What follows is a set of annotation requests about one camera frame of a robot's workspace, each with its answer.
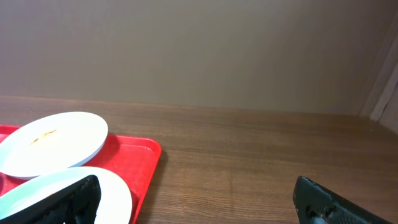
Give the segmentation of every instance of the plate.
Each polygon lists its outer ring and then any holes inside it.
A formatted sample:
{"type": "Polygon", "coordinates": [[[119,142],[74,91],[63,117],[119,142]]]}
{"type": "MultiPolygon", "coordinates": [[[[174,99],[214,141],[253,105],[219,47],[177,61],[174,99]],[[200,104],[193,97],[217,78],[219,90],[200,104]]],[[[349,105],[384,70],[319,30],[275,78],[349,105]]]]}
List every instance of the plate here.
{"type": "Polygon", "coordinates": [[[101,187],[101,201],[95,224],[129,223],[132,200],[128,186],[118,175],[98,167],[72,167],[21,184],[0,197],[0,219],[15,214],[91,174],[97,176],[101,187]]]}
{"type": "Polygon", "coordinates": [[[81,166],[102,148],[106,121],[86,112],[67,112],[33,121],[0,143],[0,172],[18,179],[81,166]]]}

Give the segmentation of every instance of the white plate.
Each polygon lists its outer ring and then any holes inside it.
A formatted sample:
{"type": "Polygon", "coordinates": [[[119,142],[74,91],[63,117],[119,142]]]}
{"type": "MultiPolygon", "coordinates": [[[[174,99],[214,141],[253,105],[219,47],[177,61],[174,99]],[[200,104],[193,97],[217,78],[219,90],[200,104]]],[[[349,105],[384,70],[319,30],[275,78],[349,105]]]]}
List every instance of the white plate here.
{"type": "Polygon", "coordinates": [[[108,125],[98,115],[67,112],[33,121],[0,143],[0,172],[31,179],[81,166],[102,148],[108,125]]]}
{"type": "Polygon", "coordinates": [[[118,175],[97,167],[72,167],[36,177],[0,197],[0,219],[17,213],[72,183],[96,175],[101,187],[101,201],[95,224],[129,223],[132,201],[126,183],[118,175]]]}

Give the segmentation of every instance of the red tray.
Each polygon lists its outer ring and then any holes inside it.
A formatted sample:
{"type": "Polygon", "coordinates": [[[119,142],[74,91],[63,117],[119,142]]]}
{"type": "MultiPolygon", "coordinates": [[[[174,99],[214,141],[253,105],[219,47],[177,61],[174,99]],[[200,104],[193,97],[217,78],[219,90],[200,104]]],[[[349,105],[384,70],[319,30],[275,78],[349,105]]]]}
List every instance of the red tray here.
{"type": "MultiPolygon", "coordinates": [[[[0,126],[0,142],[18,128],[0,126]]],[[[100,152],[84,166],[110,170],[127,183],[132,197],[130,223],[135,223],[161,152],[159,143],[152,139],[109,134],[100,152]]],[[[0,196],[25,181],[0,173],[0,196]]]]}

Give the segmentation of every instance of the wooden table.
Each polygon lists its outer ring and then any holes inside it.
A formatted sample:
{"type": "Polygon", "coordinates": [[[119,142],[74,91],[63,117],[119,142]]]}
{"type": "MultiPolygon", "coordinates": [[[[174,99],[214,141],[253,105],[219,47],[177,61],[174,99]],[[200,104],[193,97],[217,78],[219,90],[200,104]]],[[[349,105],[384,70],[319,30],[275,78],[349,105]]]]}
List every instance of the wooden table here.
{"type": "Polygon", "coordinates": [[[139,223],[298,223],[299,175],[398,222],[397,136],[366,119],[0,96],[0,124],[76,110],[162,145],[139,223]]]}

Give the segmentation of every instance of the wood grain surface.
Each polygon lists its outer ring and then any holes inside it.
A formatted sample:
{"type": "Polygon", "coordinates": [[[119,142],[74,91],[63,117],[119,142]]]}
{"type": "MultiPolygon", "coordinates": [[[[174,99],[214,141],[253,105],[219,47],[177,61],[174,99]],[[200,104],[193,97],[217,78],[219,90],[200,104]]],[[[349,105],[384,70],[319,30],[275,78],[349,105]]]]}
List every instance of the wood grain surface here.
{"type": "Polygon", "coordinates": [[[398,222],[398,138],[366,119],[0,96],[0,124],[65,111],[162,145],[138,223],[298,223],[299,175],[398,222]]]}

